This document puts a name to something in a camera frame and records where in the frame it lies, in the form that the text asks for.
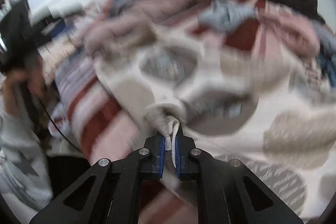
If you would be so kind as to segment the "person's left hand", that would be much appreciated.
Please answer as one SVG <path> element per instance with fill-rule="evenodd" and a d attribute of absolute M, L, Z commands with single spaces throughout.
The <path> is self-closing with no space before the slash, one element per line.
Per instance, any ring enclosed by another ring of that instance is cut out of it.
<path fill-rule="evenodd" d="M 14 87 L 27 82 L 29 91 L 38 98 L 42 98 L 44 93 L 45 79 L 43 77 L 43 59 L 41 56 L 37 56 L 35 59 L 35 65 L 28 70 L 25 69 L 13 69 L 5 74 L 5 81 L 1 88 L 1 94 L 3 96 L 3 103 L 5 112 L 7 114 L 18 117 L 20 116 L 20 110 L 18 106 L 17 96 L 14 92 Z"/>

